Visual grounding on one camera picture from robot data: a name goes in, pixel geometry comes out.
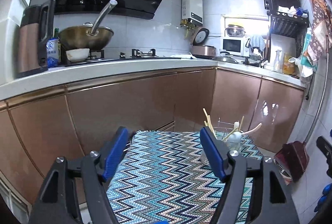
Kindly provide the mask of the clear glass jar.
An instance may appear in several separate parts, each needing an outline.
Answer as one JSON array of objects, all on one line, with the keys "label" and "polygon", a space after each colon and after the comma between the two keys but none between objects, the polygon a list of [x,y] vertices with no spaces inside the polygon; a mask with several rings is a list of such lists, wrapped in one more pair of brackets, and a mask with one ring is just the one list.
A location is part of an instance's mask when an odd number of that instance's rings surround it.
[{"label": "clear glass jar", "polygon": [[[240,140],[238,140],[237,142],[235,142],[233,140],[229,141],[229,139],[224,140],[224,138],[228,135],[228,132],[225,132],[225,130],[231,131],[231,129],[225,129],[225,128],[221,128],[221,127],[217,127],[214,129],[217,139],[223,140],[225,142],[225,144],[229,147],[230,150],[241,151],[241,147],[244,144],[244,137],[242,136],[240,138]],[[201,150],[200,161],[203,165],[206,165],[206,166],[209,165],[208,158],[203,149]]]}]

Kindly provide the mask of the white ceramic spoon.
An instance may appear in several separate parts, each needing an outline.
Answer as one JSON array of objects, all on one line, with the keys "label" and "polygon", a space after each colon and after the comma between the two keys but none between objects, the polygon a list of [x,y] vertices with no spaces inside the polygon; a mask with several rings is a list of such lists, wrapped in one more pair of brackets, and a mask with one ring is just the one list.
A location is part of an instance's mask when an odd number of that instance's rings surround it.
[{"label": "white ceramic spoon", "polygon": [[239,131],[240,123],[236,121],[233,126],[233,133],[229,135],[227,141],[230,143],[239,143],[241,141],[241,132]]},{"label": "white ceramic spoon", "polygon": [[242,135],[249,135],[249,134],[252,134],[252,133],[255,133],[257,132],[260,128],[262,127],[262,123],[259,123],[255,128],[249,130],[249,131],[246,131],[244,133],[242,133]]}]

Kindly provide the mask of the red dustpan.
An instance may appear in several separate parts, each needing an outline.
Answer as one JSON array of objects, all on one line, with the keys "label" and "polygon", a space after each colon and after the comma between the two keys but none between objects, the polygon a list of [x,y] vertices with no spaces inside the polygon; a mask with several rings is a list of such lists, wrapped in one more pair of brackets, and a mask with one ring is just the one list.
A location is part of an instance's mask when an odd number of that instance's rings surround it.
[{"label": "red dustpan", "polygon": [[297,140],[283,144],[275,154],[274,159],[292,178],[294,183],[297,183],[303,176],[310,161],[306,151],[306,143]]}]

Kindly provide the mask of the blue gloved hand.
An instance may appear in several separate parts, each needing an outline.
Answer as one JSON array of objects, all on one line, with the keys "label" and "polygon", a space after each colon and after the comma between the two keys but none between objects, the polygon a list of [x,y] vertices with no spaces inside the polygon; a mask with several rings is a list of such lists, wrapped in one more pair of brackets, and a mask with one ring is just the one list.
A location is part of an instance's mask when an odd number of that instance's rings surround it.
[{"label": "blue gloved hand", "polygon": [[322,207],[322,205],[324,204],[327,195],[331,192],[331,186],[332,184],[328,184],[324,187],[323,191],[322,191],[322,196],[319,198],[318,202],[317,202],[317,206],[314,209],[314,212],[318,212],[320,210],[320,208]]}]

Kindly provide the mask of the black gas stove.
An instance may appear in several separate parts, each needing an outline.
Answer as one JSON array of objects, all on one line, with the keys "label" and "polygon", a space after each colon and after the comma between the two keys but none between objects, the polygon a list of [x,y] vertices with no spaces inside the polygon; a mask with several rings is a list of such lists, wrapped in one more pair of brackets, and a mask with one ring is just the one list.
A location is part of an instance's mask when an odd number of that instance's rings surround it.
[{"label": "black gas stove", "polygon": [[65,67],[93,64],[93,63],[103,63],[110,61],[129,61],[129,60],[139,60],[139,59],[182,59],[181,56],[157,56],[156,50],[150,49],[147,53],[144,53],[138,49],[132,49],[129,54],[120,52],[115,58],[106,58],[104,50],[100,51],[91,51],[86,59],[81,59],[79,61],[69,61],[66,60],[66,63],[63,64]]}]

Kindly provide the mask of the white ceramic bowl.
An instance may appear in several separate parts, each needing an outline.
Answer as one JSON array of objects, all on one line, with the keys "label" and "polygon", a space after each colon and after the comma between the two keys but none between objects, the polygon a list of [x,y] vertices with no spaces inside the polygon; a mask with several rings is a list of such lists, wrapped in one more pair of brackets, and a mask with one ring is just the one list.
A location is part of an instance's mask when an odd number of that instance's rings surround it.
[{"label": "white ceramic bowl", "polygon": [[66,57],[70,62],[85,61],[89,56],[89,48],[78,48],[74,50],[67,50]]}]

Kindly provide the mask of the clear glass bottle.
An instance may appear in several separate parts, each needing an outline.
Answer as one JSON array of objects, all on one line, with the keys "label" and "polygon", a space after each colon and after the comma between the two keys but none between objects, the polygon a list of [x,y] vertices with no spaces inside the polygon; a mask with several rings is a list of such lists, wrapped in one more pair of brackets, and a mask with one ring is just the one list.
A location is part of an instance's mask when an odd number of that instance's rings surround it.
[{"label": "clear glass bottle", "polygon": [[277,50],[275,60],[273,63],[273,70],[277,73],[282,73],[282,64],[283,64],[282,50]]}]

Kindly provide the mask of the glass pot lid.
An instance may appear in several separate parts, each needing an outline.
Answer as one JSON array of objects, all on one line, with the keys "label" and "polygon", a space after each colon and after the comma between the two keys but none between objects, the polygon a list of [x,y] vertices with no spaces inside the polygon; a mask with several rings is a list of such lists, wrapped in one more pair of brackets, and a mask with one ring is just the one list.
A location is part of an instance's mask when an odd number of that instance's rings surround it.
[{"label": "glass pot lid", "polygon": [[218,62],[227,62],[227,63],[235,63],[237,64],[238,62],[236,61],[236,59],[230,57],[229,55],[225,55],[225,56],[216,56],[214,58],[212,58],[213,61],[218,61]]}]

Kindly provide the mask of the blue white packet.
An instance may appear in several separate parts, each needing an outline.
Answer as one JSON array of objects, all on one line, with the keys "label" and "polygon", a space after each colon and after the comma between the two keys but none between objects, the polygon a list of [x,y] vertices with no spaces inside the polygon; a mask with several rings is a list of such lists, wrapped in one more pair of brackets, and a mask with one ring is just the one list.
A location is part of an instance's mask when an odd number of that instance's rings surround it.
[{"label": "blue white packet", "polygon": [[48,68],[57,67],[59,64],[59,40],[51,38],[46,43]]}]

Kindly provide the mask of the white microwave oven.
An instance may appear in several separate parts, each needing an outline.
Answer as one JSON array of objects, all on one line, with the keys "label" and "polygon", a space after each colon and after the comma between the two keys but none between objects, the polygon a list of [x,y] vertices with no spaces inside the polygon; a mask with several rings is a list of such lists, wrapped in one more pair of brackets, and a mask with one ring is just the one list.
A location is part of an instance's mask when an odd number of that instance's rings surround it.
[{"label": "white microwave oven", "polygon": [[249,48],[246,46],[248,38],[225,37],[222,39],[221,52],[228,52],[234,56],[248,57]]}]

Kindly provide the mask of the copper rice cooker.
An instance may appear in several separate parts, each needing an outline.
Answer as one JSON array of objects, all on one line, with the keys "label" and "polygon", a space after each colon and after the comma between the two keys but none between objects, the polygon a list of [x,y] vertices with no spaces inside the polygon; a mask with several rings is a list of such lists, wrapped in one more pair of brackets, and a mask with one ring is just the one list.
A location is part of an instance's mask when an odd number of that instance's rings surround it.
[{"label": "copper rice cooker", "polygon": [[196,58],[212,59],[216,56],[217,50],[214,46],[206,45],[209,30],[204,27],[197,27],[191,37],[191,54]]}]

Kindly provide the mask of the copper black electric kettle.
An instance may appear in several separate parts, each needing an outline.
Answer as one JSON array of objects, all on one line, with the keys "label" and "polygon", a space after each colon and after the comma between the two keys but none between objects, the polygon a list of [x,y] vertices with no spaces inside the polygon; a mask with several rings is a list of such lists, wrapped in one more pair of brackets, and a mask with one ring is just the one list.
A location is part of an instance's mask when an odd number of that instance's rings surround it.
[{"label": "copper black electric kettle", "polygon": [[55,0],[25,8],[18,42],[17,78],[48,70],[46,44],[53,35]]}]

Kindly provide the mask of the steel pot on microwave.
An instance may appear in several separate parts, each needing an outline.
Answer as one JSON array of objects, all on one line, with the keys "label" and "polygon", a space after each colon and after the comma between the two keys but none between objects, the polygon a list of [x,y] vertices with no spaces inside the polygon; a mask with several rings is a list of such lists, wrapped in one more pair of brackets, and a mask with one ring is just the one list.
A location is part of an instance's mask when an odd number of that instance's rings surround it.
[{"label": "steel pot on microwave", "polygon": [[229,24],[227,28],[225,28],[225,32],[228,36],[239,38],[245,37],[246,33],[245,29],[242,26],[235,24]]}]

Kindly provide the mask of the white gas water heater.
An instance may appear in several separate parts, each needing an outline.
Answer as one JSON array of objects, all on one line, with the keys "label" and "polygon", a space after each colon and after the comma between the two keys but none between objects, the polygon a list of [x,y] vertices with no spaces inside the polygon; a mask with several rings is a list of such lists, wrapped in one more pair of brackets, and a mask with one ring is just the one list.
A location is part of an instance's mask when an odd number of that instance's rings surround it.
[{"label": "white gas water heater", "polygon": [[201,27],[203,25],[203,0],[182,0],[182,19]]}]

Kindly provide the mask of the brown patterned hanging apron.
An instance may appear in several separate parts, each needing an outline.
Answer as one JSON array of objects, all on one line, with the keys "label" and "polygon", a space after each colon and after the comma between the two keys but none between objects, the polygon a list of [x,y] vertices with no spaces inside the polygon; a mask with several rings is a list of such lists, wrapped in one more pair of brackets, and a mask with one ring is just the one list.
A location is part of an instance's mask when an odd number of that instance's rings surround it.
[{"label": "brown patterned hanging apron", "polygon": [[310,0],[312,6],[311,38],[303,55],[311,67],[331,48],[331,9],[326,0]]}]

